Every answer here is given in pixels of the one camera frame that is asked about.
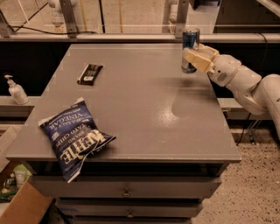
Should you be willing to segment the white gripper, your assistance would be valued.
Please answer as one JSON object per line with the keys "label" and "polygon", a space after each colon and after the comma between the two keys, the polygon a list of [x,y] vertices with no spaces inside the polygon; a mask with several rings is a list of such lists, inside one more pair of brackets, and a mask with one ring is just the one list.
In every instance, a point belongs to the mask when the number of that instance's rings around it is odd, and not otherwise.
{"label": "white gripper", "polygon": [[242,63],[231,55],[219,55],[219,51],[199,44],[198,51],[185,49],[183,58],[192,64],[198,71],[207,73],[211,81],[220,87],[225,87]]}

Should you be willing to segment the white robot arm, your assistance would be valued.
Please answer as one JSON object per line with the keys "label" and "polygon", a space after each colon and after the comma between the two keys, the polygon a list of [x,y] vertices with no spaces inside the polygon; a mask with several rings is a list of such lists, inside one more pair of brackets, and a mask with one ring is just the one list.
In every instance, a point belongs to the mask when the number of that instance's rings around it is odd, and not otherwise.
{"label": "white robot arm", "polygon": [[220,87],[230,90],[235,100],[253,115],[269,113],[280,135],[280,76],[264,78],[228,54],[198,44],[183,50],[183,58]]}

